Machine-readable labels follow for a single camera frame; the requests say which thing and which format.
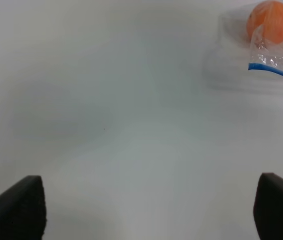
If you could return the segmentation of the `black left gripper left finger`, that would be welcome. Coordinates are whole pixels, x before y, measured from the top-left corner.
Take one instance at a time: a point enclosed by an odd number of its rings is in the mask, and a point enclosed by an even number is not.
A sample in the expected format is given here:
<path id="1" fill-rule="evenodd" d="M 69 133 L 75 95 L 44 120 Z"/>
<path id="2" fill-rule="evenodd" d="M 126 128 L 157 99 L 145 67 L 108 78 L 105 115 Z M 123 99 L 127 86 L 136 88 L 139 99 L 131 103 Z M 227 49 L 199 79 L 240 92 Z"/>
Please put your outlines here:
<path id="1" fill-rule="evenodd" d="M 0 240 L 41 240 L 46 225 L 41 176 L 28 175 L 0 194 Z"/>

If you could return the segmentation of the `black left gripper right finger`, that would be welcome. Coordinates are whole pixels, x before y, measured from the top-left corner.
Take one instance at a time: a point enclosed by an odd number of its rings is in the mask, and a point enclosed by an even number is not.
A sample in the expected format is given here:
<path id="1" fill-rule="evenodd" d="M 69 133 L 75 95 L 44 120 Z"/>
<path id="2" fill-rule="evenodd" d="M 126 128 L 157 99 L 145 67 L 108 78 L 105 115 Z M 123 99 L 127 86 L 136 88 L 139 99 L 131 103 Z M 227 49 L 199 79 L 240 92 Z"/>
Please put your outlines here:
<path id="1" fill-rule="evenodd" d="M 283 178 L 270 172 L 261 174 L 253 218 L 261 240 L 283 240 Z"/>

